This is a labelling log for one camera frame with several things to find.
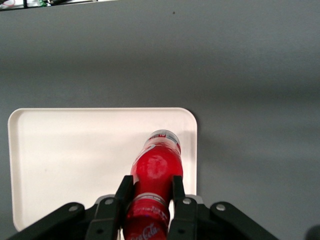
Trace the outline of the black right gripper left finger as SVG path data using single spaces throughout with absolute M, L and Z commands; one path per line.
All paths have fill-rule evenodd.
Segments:
M 88 209 L 78 202 L 67 203 L 9 239 L 116 240 L 133 189 L 133 176 L 126 175 L 114 195 L 99 197 Z

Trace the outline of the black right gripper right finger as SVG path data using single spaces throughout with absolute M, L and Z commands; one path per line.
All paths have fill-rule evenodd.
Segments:
M 206 207 L 198 195 L 187 196 L 181 176 L 172 182 L 174 217 L 169 240 L 276 240 L 273 234 L 234 205 L 220 201 Z

